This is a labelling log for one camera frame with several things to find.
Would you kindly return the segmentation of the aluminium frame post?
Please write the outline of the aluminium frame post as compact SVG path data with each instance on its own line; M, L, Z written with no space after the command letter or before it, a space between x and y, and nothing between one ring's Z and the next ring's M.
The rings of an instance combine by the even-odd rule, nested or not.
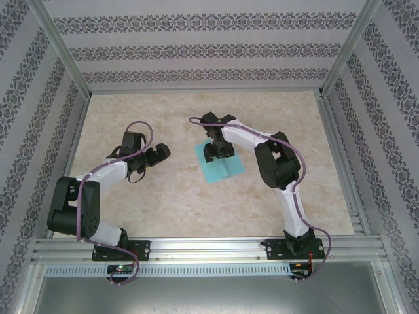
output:
M340 75L343 67L348 61L352 51L356 47L357 42L361 38L362 33L364 32L380 3L381 0L365 1L365 4L359 12L359 15L357 16L353 27L351 28L344 44L342 45L336 60L333 62L330 68L323 85L319 89L323 98L325 98L331 92L335 81Z
M36 19L43 28L46 36L53 45L56 53L68 70L72 80L76 84L84 100L90 101L92 92L90 91L85 78L82 75L77 62L75 61L70 49L66 45L58 27L49 14L43 0L26 0Z

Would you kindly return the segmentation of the thin aluminium cross rail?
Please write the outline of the thin aluminium cross rail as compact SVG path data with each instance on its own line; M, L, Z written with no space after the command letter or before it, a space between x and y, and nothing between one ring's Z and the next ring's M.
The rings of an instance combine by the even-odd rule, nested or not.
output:
M127 94L201 94L201 93L241 93L241 92L307 92L321 93L321 88L288 87L288 88L169 88L143 90L99 90L93 96L127 95Z

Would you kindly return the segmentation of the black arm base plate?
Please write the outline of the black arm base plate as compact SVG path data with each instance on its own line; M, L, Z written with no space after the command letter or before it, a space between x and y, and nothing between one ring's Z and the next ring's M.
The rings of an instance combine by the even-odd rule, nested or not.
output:
M128 240L125 249L137 256L140 262L149 260L151 242L148 240ZM95 262L111 261L133 261L134 258L128 254L116 249L104 248L94 245L92 260Z
M297 253L291 252L285 238L266 239L265 242L261 242L261 245L266 247L268 260L308 260L309 254L313 259L323 259L325 257L323 242L320 238L315 238Z

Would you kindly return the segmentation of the small green circuit board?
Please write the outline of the small green circuit board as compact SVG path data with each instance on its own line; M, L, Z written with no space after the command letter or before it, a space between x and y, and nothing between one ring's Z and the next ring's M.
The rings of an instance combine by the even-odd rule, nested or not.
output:
M118 265L108 265L107 274L121 274L121 275L131 275L134 272L134 267L131 264L118 264Z
M308 275L312 271L311 263L291 263L290 267L292 273L302 273L303 275Z

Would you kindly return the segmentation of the grey sheet metal shelf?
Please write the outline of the grey sheet metal shelf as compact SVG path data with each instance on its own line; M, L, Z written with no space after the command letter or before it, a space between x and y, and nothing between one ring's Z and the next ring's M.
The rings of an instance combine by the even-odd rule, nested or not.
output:
M122 287L103 277L46 274L34 314L409 314L381 262L333 262L311 280L268 273L141 277Z

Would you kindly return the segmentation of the teal square paper sheet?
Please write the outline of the teal square paper sheet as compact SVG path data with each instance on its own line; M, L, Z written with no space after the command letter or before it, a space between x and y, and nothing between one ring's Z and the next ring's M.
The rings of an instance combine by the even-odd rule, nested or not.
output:
M204 158L204 146L210 142L209 139L206 139L203 143L194 146L198 163L208 184L216 183L245 172L242 160L237 154L230 158L214 158L212 162L207 162Z

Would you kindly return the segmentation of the aluminium side rail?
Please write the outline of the aluminium side rail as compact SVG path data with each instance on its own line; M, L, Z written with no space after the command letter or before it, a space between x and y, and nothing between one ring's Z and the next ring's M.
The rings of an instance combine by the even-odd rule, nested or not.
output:
M357 235L371 235L371 230L367 222L367 217L362 206L361 198L357 191L354 177L350 169L349 161L346 157L343 143L341 141L337 125L334 121L328 101L316 93L316 103L325 134L331 150L331 155L335 164L338 179L348 212L351 217L354 232Z

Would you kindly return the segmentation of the long aluminium mounting rail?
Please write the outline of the long aluminium mounting rail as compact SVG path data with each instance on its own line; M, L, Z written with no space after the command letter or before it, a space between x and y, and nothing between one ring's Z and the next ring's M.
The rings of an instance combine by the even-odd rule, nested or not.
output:
M146 252L150 263L203 264L266 262L267 249L259 237L154 238ZM70 238L39 239L30 262L82 264L92 259L93 245ZM334 236L329 262L375 261L388 257L377 235Z

